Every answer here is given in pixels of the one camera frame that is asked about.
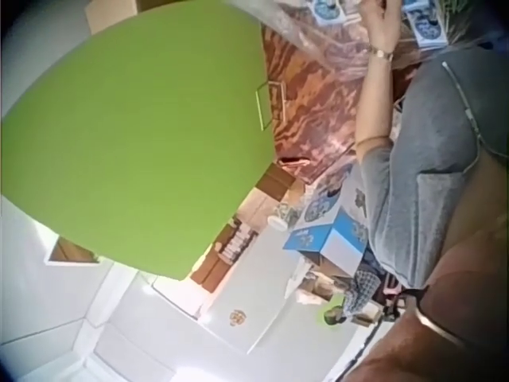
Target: sticker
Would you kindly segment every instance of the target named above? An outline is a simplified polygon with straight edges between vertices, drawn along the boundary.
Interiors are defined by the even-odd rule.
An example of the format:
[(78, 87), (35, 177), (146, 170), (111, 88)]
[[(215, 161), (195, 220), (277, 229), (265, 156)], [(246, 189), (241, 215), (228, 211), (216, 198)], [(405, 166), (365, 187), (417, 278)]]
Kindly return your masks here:
[(241, 310), (234, 310), (230, 314), (230, 326), (240, 326), (246, 321), (246, 314)]
[(360, 243), (367, 244), (367, 228), (358, 221), (353, 222), (353, 235)]
[(313, 0), (309, 8), (318, 25), (336, 25), (347, 20), (338, 0)]
[(301, 230), (295, 232), (295, 236), (303, 236), (303, 235), (308, 235), (308, 234), (309, 234), (308, 229), (301, 229)]
[(309, 247), (313, 243), (314, 237), (313, 235), (301, 236), (300, 240), (302, 247)]
[(366, 194), (363, 193), (360, 189), (356, 189), (356, 207), (358, 209), (362, 209), (364, 217), (367, 217), (367, 214), (366, 214)]
[(407, 12), (406, 16), (420, 48), (440, 48), (448, 44), (444, 27), (433, 3), (427, 8)]
[(320, 192), (315, 196), (304, 213), (304, 221), (312, 222), (324, 217), (340, 199), (341, 188), (344, 180), (352, 172), (353, 164), (348, 163), (337, 171), (328, 174), (319, 188)]
[(405, 12), (429, 7), (429, 0), (403, 0), (402, 9)]

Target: hand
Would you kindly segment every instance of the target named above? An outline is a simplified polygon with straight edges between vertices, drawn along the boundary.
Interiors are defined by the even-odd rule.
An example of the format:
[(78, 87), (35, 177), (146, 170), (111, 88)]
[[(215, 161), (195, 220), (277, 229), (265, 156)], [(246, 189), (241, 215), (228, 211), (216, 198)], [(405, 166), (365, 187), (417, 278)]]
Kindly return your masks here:
[(363, 0), (360, 15), (371, 46), (393, 53), (401, 35), (402, 0), (386, 0), (386, 3), (384, 9), (382, 0)]

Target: skin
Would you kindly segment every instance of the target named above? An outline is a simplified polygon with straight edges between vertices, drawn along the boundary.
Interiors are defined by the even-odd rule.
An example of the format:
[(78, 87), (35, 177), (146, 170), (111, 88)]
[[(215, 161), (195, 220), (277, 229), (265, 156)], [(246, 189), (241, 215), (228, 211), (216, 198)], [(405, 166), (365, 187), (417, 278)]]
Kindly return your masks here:
[[(363, 22), (373, 46), (393, 52), (399, 39), (401, 0), (387, 0), (384, 13), (377, 0), (361, 4)], [(360, 97), (356, 149), (364, 155), (391, 145), (392, 83), (390, 63), (369, 61)], [(427, 284), (429, 300), (457, 322), (469, 338), (483, 338), (494, 349), (507, 346), (507, 169), (486, 151), (468, 180), (449, 222), (441, 259)], [(497, 371), (497, 377), (490, 372)], [(424, 382), (505, 380), (507, 373), (492, 359), (474, 357), (417, 319), (414, 307), (381, 339), (344, 382)]]

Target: wristwatch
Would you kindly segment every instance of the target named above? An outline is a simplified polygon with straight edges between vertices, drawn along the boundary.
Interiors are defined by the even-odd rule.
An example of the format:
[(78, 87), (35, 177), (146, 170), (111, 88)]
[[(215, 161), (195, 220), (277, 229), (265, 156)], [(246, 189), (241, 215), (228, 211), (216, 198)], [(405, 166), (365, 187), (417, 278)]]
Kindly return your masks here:
[(392, 62), (392, 59), (394, 58), (393, 53), (387, 53), (384, 52), (381, 49), (375, 48), (373, 45), (369, 45), (369, 52), (374, 54), (378, 58), (382, 58), (384, 60), (387, 60), (389, 62)]

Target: green board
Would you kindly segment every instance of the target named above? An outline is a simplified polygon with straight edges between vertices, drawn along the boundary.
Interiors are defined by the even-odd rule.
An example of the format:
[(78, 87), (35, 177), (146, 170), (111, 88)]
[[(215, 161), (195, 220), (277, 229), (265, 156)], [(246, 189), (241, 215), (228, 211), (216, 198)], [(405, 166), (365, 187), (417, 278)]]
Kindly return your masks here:
[(92, 37), (2, 121), (2, 193), (58, 234), (184, 278), (274, 158), (260, 25), (219, 2)]

